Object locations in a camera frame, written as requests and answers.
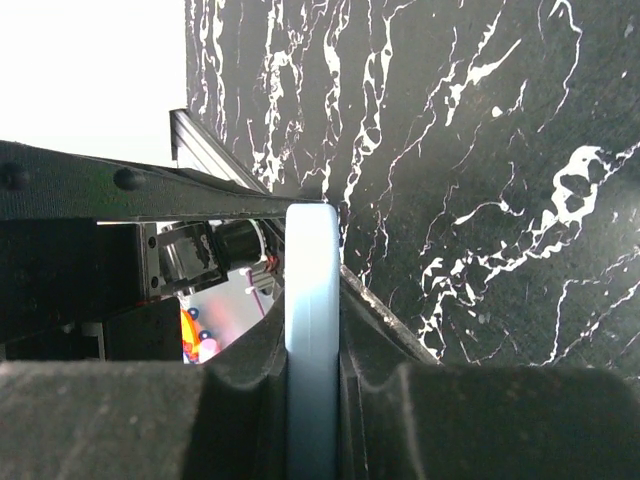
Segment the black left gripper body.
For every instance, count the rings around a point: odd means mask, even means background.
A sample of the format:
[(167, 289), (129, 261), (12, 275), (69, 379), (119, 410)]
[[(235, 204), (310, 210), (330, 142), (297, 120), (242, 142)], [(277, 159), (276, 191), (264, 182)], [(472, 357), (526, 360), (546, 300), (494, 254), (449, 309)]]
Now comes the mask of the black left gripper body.
[(180, 361), (180, 303), (161, 286), (155, 224), (4, 222), (1, 357)]

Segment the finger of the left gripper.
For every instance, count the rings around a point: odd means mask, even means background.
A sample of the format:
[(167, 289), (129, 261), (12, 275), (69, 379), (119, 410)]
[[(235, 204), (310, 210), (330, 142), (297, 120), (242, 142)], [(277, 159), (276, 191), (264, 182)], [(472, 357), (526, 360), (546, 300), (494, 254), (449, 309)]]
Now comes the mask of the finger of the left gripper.
[(179, 221), (282, 218), (313, 199), (273, 196), (193, 170), (1, 142), (1, 219)]

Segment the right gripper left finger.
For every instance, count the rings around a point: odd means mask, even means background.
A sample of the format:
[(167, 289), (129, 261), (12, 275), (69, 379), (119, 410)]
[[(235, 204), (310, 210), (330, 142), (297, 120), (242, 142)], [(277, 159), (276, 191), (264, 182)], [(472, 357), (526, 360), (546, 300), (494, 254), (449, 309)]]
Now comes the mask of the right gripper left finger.
[(5, 362), (5, 479), (282, 479), (284, 303), (202, 365)]

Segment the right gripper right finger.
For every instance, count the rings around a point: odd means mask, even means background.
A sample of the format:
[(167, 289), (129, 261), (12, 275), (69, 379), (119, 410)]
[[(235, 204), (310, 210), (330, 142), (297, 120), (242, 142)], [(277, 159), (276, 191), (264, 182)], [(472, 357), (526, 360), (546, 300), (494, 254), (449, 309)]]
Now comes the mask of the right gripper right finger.
[(343, 479), (635, 479), (639, 400), (597, 369), (442, 366), (340, 271)]

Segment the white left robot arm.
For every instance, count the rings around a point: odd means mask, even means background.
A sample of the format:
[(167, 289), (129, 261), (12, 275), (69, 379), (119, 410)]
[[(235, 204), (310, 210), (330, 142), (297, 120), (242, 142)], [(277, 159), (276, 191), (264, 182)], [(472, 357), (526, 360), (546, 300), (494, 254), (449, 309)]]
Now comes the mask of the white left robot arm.
[(197, 361), (180, 303), (284, 260), (291, 200), (192, 169), (1, 145), (1, 355)]

